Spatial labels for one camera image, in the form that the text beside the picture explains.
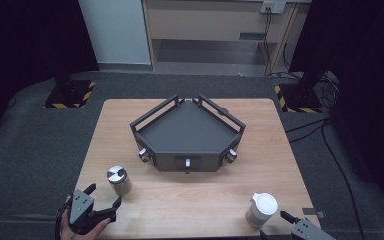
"wooden table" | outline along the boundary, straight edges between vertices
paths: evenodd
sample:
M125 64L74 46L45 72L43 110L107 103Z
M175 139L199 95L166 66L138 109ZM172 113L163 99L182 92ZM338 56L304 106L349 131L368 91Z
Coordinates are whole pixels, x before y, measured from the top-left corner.
M159 172L143 163L129 124L160 99L111 99L103 106L77 188L97 184L95 210L108 208L117 195L106 173L114 165L127 170L132 191L123 198L117 221L103 239L256 236L245 213L257 192L272 194L279 211L304 217L312 208L274 103L269 99L212 99L246 124L232 164L214 173ZM305 216L320 226L316 216ZM292 225L276 213L264 226L269 235L290 234Z

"hazard tape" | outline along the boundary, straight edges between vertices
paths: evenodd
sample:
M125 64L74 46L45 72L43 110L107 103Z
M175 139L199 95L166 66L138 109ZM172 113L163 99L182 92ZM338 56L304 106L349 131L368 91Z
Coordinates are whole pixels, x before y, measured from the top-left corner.
M87 92L83 96L83 100L81 103L75 104L66 104L66 103L46 103L45 108L84 108L87 100L92 94L93 87L95 86L95 82L90 82Z
M291 108L288 107L285 98L283 97L282 91L279 86L274 87L274 91L276 92L277 98L279 99L280 107L283 112L301 112L301 113L322 113L321 108Z

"wall outlet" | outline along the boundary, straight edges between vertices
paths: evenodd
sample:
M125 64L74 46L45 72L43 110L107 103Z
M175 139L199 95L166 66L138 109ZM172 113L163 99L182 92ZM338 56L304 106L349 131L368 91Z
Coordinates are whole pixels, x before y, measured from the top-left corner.
M264 1L263 5L261 6L260 12L261 13L269 13L269 8L271 9L271 12L273 13L274 1Z
M281 14L285 10L286 1L264 1L261 6L260 12L265 14L269 13L269 8L271 13Z

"human hand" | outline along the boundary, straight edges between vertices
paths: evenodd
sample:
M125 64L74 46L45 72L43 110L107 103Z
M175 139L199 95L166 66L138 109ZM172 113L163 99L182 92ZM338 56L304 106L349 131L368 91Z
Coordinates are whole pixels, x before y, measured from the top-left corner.
M85 235L77 235L68 225L68 209L64 211L61 219L61 240L95 240L99 234L107 227L111 219L107 218L98 223L90 232Z

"white wall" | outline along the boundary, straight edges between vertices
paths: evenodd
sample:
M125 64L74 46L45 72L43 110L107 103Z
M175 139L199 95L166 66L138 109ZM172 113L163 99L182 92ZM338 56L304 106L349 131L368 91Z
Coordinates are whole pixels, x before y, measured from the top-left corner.
M151 64L141 0L79 0L98 63Z

